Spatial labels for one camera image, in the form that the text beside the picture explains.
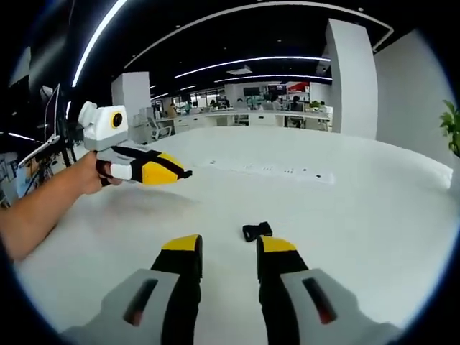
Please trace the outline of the person's left hand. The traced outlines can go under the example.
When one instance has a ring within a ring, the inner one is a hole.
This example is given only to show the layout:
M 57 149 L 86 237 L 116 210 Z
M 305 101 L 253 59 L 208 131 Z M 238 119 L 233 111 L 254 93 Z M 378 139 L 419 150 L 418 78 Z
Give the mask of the person's left hand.
M 107 185 L 121 185 L 120 179 L 112 177 L 109 162 L 102 163 L 103 174 L 97 170 L 97 162 L 96 153 L 88 152 L 74 164 L 73 179 L 78 196 L 97 193 Z

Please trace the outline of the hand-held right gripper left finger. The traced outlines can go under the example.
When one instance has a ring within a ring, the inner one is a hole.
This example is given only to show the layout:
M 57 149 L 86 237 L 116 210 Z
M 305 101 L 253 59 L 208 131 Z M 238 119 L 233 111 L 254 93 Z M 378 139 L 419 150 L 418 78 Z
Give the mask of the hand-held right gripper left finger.
M 102 300 L 87 324 L 61 333 L 67 344 L 193 344 L 201 302 L 203 239 L 164 244 L 149 269 L 138 269 Z

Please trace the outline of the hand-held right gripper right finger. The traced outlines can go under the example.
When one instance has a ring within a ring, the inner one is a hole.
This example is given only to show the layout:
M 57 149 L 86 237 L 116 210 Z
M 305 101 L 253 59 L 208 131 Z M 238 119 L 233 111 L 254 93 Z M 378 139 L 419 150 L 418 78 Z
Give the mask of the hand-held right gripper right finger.
M 321 269 L 311 269 L 295 246 L 257 238 L 259 302 L 269 344 L 395 344 L 401 330 L 360 309 L 357 297 Z

